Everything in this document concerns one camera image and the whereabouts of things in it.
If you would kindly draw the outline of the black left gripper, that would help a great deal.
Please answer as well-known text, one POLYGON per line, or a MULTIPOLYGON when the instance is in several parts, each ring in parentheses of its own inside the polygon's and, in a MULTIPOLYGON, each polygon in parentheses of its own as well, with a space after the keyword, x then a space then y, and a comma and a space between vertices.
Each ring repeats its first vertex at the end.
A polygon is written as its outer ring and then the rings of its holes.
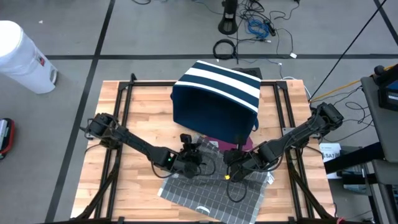
POLYGON ((182 149, 174 160, 174 170, 176 173, 192 179, 200 174, 200 164, 202 163, 202 154, 199 151, 192 152, 192 136, 181 134, 182 149))

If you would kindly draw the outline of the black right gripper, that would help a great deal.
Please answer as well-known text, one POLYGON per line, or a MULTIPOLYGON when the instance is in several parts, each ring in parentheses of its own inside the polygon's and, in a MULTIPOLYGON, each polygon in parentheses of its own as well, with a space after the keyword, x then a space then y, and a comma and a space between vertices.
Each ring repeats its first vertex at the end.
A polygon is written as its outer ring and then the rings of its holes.
POLYGON ((260 168, 260 160, 255 152, 231 149, 223 153, 223 160, 228 161, 231 182, 243 181, 246 175, 260 168))

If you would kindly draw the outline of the purple cloth towel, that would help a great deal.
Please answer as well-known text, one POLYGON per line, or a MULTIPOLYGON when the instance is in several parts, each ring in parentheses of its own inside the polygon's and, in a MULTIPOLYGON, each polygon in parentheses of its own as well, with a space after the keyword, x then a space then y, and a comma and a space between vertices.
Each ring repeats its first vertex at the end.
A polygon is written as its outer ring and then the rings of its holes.
POLYGON ((224 142, 219 139, 211 138, 208 136, 206 136, 204 138, 203 142, 207 143, 209 148, 219 150, 220 152, 225 152, 225 151, 231 150, 231 149, 238 149, 243 152, 248 152, 253 148, 253 141, 250 137, 247 138, 246 143, 243 146, 238 146, 237 144, 231 144, 231 143, 224 142), (209 141, 217 141, 219 147, 215 147, 214 145, 209 143, 209 141))

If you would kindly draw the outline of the grey checked towel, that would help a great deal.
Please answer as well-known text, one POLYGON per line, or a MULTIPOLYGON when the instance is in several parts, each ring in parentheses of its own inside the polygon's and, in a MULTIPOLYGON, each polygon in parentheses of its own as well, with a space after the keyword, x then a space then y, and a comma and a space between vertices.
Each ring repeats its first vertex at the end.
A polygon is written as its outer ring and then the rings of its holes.
POLYGON ((164 180, 158 196, 226 224, 254 224, 270 185, 267 173, 254 172, 240 183, 229 183, 224 177, 223 154, 203 140, 199 135, 193 137, 203 153, 201 171, 205 175, 188 179, 175 174, 164 180))

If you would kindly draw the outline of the navy white-striped fabric basket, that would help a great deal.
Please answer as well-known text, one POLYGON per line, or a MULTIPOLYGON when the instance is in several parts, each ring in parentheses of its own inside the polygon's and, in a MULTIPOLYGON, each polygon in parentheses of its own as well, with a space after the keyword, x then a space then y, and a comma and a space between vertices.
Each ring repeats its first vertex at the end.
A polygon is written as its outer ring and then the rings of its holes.
POLYGON ((259 128, 261 79, 201 60, 175 82, 174 122, 231 144, 245 144, 259 128))

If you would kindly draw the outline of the black square floor plate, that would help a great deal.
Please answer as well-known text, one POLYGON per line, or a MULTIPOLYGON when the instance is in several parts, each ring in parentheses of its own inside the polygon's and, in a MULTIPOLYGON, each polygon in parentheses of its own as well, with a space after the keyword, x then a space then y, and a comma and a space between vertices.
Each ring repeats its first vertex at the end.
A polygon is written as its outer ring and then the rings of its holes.
POLYGON ((247 75, 256 77, 260 80, 262 80, 262 73, 260 68, 233 68, 233 70, 241 73, 245 73, 247 75))

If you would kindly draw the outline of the white printed paper box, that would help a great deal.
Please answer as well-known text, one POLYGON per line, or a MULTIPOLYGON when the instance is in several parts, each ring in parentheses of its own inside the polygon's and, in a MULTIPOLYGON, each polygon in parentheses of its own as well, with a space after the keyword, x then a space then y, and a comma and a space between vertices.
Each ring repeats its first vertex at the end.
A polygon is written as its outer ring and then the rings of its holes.
POLYGON ((339 143, 320 143, 319 146, 324 163, 340 156, 341 146, 339 143))

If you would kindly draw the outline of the black stand base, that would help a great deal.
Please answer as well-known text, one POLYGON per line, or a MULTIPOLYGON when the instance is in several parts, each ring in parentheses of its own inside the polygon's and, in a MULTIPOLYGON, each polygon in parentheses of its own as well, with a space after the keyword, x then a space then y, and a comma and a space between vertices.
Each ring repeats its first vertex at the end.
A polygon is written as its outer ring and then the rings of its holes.
POLYGON ((238 31, 236 23, 236 10, 238 8, 238 0, 224 0, 223 16, 218 24, 218 30, 224 35, 232 35, 238 31))

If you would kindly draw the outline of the black power strip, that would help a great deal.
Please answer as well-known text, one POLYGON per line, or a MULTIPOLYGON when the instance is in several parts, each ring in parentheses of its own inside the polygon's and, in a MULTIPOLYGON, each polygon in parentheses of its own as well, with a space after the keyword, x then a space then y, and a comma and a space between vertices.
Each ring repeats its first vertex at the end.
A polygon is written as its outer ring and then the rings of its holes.
POLYGON ((271 36, 276 36, 276 30, 274 28, 273 23, 270 20, 268 20, 268 19, 264 19, 264 23, 267 26, 270 35, 271 36))

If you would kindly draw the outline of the grey equipment cart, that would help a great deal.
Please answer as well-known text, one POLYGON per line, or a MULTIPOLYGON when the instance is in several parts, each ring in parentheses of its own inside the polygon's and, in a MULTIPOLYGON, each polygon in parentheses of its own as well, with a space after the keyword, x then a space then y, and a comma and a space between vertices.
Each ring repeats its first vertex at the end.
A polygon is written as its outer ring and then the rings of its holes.
POLYGON ((326 162, 326 173, 370 162, 374 172, 362 179, 356 176, 351 182, 370 187, 377 184, 388 222, 398 224, 398 111, 379 106, 379 85, 373 78, 363 77, 361 84, 379 141, 326 162))

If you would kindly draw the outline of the thin black pole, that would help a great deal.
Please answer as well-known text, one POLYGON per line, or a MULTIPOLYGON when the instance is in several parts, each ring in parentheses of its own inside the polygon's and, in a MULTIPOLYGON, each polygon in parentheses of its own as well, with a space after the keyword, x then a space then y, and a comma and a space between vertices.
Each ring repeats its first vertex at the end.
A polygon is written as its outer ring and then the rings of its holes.
POLYGON ((308 99, 308 102, 311 103, 312 100, 314 99, 314 96, 317 94, 317 92, 319 91, 319 89, 323 86, 323 84, 326 82, 326 80, 329 78, 329 76, 332 74, 332 72, 335 70, 335 68, 337 67, 337 65, 340 63, 340 61, 343 59, 343 57, 346 55, 346 53, 348 52, 348 50, 350 50, 350 48, 352 48, 353 44, 357 41, 357 39, 359 38, 359 36, 363 33, 363 31, 365 30, 365 28, 367 28, 367 26, 369 25, 369 23, 374 19, 374 17, 376 16, 376 14, 382 9, 383 5, 386 3, 387 0, 383 0, 382 3, 380 3, 380 5, 377 7, 376 11, 372 14, 372 16, 369 18, 369 20, 365 23, 365 25, 363 25, 363 27, 361 28, 361 30, 358 32, 358 34, 355 36, 355 38, 351 41, 351 43, 349 44, 349 46, 345 49, 345 51, 340 55, 340 57, 338 58, 338 60, 336 61, 336 63, 334 64, 334 66, 331 68, 331 70, 328 72, 328 74, 326 75, 326 77, 322 80, 322 82, 318 85, 317 89, 315 90, 315 92, 313 93, 313 95, 308 99))

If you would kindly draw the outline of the black electronic device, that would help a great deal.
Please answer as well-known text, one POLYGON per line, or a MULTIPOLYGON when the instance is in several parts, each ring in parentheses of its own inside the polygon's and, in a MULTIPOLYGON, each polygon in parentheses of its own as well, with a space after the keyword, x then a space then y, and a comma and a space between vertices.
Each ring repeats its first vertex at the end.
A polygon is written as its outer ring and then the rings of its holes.
POLYGON ((376 66, 373 80, 378 86, 379 106, 398 111, 398 64, 388 68, 382 65, 376 66))

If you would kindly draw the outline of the red and black device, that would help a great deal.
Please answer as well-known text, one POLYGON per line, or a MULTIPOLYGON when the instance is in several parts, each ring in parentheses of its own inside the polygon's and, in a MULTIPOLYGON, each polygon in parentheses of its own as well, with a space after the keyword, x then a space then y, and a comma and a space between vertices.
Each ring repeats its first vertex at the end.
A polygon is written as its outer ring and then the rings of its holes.
POLYGON ((15 123, 10 118, 0 119, 0 160, 3 160, 12 148, 15 123))

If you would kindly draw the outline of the white trash bin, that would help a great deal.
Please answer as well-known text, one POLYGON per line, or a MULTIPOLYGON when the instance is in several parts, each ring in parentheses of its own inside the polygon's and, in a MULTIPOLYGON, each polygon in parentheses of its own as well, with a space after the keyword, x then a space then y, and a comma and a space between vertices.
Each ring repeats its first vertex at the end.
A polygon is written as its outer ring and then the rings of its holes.
POLYGON ((19 24, 0 21, 0 74, 44 94, 55 89, 58 70, 19 24))

